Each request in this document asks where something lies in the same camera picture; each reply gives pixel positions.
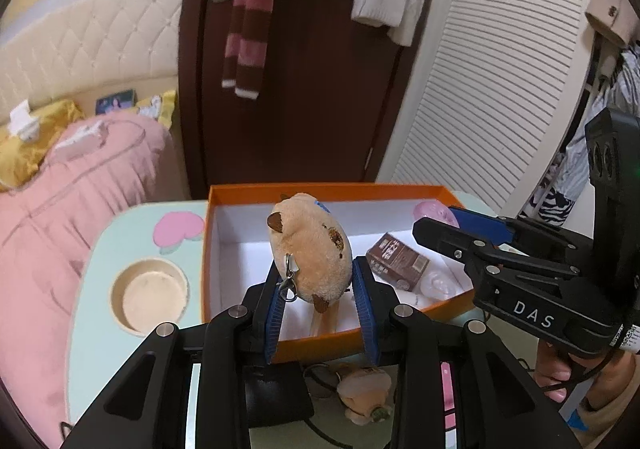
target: human hand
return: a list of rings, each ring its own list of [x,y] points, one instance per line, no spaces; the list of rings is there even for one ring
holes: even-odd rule
[[[597,366],[604,356],[596,359],[580,359],[574,355],[570,357],[586,369]],[[587,393],[587,400],[593,409],[601,409],[622,393],[636,371],[636,358],[629,352],[617,350],[611,362],[598,374],[591,389]],[[533,378],[540,387],[568,381],[571,377],[571,366],[561,356],[559,350],[548,342],[538,342],[538,356]],[[549,391],[546,394],[555,402],[563,402],[566,389]]]

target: pink blanket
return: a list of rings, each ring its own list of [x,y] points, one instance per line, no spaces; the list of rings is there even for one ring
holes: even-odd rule
[[[49,448],[66,421],[66,351],[76,292],[92,246],[119,212],[184,199],[169,133],[117,112],[106,141],[70,161],[50,155],[38,175],[0,194],[0,377]]]

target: headboard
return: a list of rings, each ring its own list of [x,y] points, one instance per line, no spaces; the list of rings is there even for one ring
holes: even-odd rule
[[[177,76],[182,0],[76,0],[0,48],[0,123],[28,98]]]

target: white louvered door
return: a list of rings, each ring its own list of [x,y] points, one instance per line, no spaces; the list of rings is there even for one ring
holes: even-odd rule
[[[379,181],[444,184],[515,215],[574,114],[589,0],[433,0]]]

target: pink and brown scarf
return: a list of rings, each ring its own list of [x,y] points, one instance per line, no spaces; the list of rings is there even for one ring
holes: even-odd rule
[[[234,0],[226,38],[222,87],[255,100],[267,56],[273,0]]]

